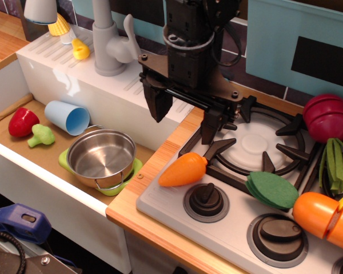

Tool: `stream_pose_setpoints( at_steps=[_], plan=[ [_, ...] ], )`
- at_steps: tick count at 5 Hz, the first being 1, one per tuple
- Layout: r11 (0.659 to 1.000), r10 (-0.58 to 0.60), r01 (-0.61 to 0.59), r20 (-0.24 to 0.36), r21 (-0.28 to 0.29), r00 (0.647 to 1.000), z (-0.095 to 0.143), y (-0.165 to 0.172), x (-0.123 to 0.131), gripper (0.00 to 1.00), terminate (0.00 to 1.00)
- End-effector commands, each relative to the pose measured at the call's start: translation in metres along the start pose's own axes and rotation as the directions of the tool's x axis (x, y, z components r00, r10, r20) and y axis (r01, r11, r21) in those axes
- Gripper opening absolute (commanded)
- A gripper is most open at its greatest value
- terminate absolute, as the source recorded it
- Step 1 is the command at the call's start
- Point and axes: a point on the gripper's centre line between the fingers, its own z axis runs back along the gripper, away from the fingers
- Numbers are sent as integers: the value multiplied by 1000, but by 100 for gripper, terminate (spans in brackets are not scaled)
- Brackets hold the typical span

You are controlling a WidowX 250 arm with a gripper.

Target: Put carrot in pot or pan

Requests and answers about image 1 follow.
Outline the black gripper with plate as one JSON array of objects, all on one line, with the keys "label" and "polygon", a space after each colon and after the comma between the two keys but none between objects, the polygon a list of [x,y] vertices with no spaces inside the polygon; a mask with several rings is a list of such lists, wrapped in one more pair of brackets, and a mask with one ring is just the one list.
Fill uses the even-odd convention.
[{"label": "black gripper with plate", "polygon": [[222,129],[237,126],[223,112],[234,112],[242,96],[234,91],[220,72],[221,66],[232,66],[240,57],[230,62],[221,61],[224,32],[236,43],[240,41],[231,26],[202,33],[181,32],[166,26],[163,38],[166,55],[142,54],[140,74],[143,92],[152,118],[159,123],[169,112],[173,98],[197,106],[204,111],[201,122],[201,143],[211,144]]}]

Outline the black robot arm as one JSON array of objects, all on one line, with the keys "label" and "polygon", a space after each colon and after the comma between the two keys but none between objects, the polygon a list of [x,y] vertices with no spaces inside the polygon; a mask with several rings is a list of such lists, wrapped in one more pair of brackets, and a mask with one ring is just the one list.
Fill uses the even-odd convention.
[{"label": "black robot arm", "polygon": [[240,56],[222,62],[224,32],[237,48],[240,39],[230,25],[239,1],[166,1],[163,40],[166,55],[141,55],[140,81],[151,116],[160,122],[178,98],[204,111],[202,144],[233,120],[242,95],[234,91],[220,67],[235,65]]}]

